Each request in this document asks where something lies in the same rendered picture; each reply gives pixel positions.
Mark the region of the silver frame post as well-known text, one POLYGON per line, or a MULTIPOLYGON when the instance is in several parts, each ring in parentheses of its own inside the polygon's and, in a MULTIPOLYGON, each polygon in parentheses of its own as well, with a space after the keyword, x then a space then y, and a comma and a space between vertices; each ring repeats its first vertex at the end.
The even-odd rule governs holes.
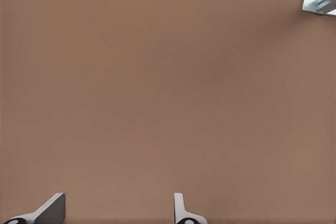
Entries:
POLYGON ((336 16, 336 0, 302 0, 301 10, 314 14, 336 16))

